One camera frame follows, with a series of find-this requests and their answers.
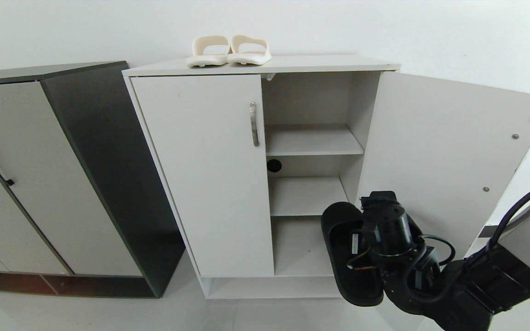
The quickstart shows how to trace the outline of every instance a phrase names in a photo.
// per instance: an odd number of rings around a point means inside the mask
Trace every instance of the black cable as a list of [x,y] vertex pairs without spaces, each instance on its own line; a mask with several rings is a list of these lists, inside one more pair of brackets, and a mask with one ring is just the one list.
[[438,302],[439,300],[443,299],[445,297],[445,295],[447,295],[447,293],[450,291],[451,287],[453,287],[453,285],[455,284],[455,282],[457,281],[457,279],[459,278],[459,276],[463,272],[463,268],[459,268],[459,270],[457,270],[457,272],[455,272],[455,274],[449,279],[449,281],[447,282],[447,284],[445,285],[443,290],[441,290],[441,292],[439,292],[438,295],[435,295],[433,297],[421,297],[421,296],[418,296],[418,295],[414,294],[414,292],[412,292],[410,287],[408,287],[408,277],[410,276],[410,273],[412,273],[412,270],[414,270],[414,267],[418,264],[418,262],[421,260],[421,258],[426,253],[426,245],[425,245],[425,243],[421,243],[420,245],[421,245],[421,247],[420,247],[419,254],[414,258],[414,260],[412,260],[412,262],[410,263],[408,268],[406,268],[406,270],[404,271],[404,275],[402,277],[404,290],[406,291],[406,294],[408,294],[412,299],[415,299],[418,302],[435,303],[435,302]]
[[529,201],[530,201],[530,192],[524,195],[524,197],[520,198],[519,201],[517,201],[507,211],[506,214],[504,214],[504,216],[502,217],[502,220],[500,220],[500,223],[498,224],[498,227],[496,228],[496,231],[494,231],[494,235],[492,235],[488,243],[486,243],[486,246],[483,247],[481,250],[479,250],[477,253],[471,255],[471,257],[467,259],[467,268],[470,268],[471,266],[473,266],[477,261],[483,258],[485,254],[488,253],[490,248],[498,244],[498,240],[500,239],[500,236],[502,235],[502,233],[504,233],[504,230],[506,230],[507,225],[513,219],[514,215],[517,214],[517,212],[524,205],[526,205]]
[[500,236],[504,232],[504,229],[507,227],[507,224],[513,219],[514,215],[519,211],[519,209],[522,208],[522,206],[526,205],[530,201],[530,192],[524,195],[517,203],[515,203],[506,214],[504,214],[502,220],[500,220],[500,224],[498,224],[498,228],[496,228],[496,231],[494,232],[494,235],[490,240],[488,241],[488,245],[490,247],[495,246],[498,243],[498,239],[500,239]]
[[433,239],[433,240],[436,240],[436,241],[440,241],[442,243],[444,243],[445,245],[447,245],[451,251],[451,253],[449,254],[449,257],[444,259],[443,261],[439,262],[439,266],[444,266],[446,264],[448,264],[449,262],[453,261],[453,259],[455,258],[455,247],[453,247],[453,245],[451,245],[450,242],[448,242],[447,240],[437,236],[437,235],[433,235],[433,234],[421,234],[418,236],[419,238],[426,238],[426,239]]

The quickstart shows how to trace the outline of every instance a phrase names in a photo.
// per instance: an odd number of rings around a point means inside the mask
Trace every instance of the cabinet top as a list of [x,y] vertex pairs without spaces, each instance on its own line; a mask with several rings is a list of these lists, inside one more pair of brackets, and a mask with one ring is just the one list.
[[40,81],[61,75],[76,74],[82,71],[101,69],[120,64],[126,64],[126,61],[66,63],[41,65],[38,67],[2,69],[0,70],[0,84]]
[[227,63],[220,66],[193,67],[185,65],[185,58],[122,71],[127,77],[175,75],[231,75],[269,73],[309,73],[322,71],[384,71],[398,70],[398,63],[390,63],[356,54],[343,55],[273,55],[263,65]]

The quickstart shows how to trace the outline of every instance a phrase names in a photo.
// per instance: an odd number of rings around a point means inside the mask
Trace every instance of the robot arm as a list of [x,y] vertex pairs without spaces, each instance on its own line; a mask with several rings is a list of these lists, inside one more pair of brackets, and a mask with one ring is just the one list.
[[[453,246],[422,234],[395,193],[372,192],[362,197],[362,227],[351,232],[361,248],[347,267],[376,273],[380,291],[404,312],[427,316],[446,331],[486,331],[492,316],[530,298],[530,208],[511,222],[529,201],[530,193],[507,212],[483,249],[453,261]],[[331,207],[323,219],[339,217],[338,206]],[[446,243],[450,257],[437,261],[425,239]]]

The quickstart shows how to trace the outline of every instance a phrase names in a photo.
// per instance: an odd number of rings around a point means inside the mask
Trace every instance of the wire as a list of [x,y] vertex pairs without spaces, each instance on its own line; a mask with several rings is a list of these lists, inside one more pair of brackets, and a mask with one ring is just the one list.
[[449,257],[444,259],[443,261],[439,262],[439,266],[444,266],[446,264],[448,264],[449,262],[453,261],[453,259],[455,258],[455,247],[453,247],[453,245],[451,245],[450,242],[448,242],[447,240],[441,238],[441,237],[438,237],[437,235],[433,235],[433,234],[421,234],[418,236],[418,238],[426,238],[426,239],[433,239],[433,240],[436,240],[436,241],[440,241],[444,244],[446,244],[451,253],[449,254]]
[[449,279],[448,283],[441,290],[441,292],[439,292],[438,295],[435,295],[433,297],[421,297],[421,296],[418,296],[418,295],[414,294],[414,292],[412,292],[410,287],[408,287],[408,276],[410,276],[410,273],[412,272],[414,267],[418,264],[418,262],[421,260],[421,258],[426,253],[426,245],[425,245],[425,243],[421,243],[419,245],[420,245],[419,254],[414,258],[414,260],[412,260],[412,262],[410,263],[408,268],[406,268],[406,270],[404,271],[404,275],[402,276],[402,285],[404,285],[404,290],[406,291],[406,294],[408,294],[412,299],[415,299],[415,300],[417,300],[419,302],[422,302],[422,303],[435,303],[435,302],[438,302],[439,300],[443,299],[444,296],[447,295],[447,293],[450,291],[451,287],[453,287],[453,285],[455,284],[455,281],[457,281],[459,276],[461,276],[463,268],[459,268],[459,270],[457,270],[457,272],[455,272],[455,274]]
[[500,236],[504,232],[504,229],[507,227],[508,223],[513,219],[513,216],[519,211],[519,209],[522,208],[522,206],[526,205],[530,201],[530,192],[524,195],[517,203],[515,203],[504,216],[502,217],[502,220],[500,220],[500,224],[498,224],[498,228],[496,228],[496,231],[494,232],[494,235],[490,240],[488,241],[488,245],[490,247],[493,247],[498,243],[498,239],[500,239]]
[[361,267],[361,268],[353,268],[353,270],[370,270],[370,269],[375,269],[376,267],[374,266],[369,266],[369,267]]
[[351,258],[351,260],[347,261],[347,266],[349,267],[349,269],[353,269],[353,262],[355,262],[356,260],[359,260],[360,257],[364,256],[365,254],[368,253],[368,251],[372,249],[371,247],[368,247],[368,249],[366,249],[363,253],[357,255],[356,257],[354,258]]

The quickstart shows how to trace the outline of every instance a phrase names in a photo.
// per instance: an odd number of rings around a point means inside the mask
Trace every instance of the dark gray cabinet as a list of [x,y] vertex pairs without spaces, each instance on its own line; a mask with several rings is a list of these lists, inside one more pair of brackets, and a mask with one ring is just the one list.
[[184,244],[121,75],[127,68],[0,71],[0,291],[164,292]]

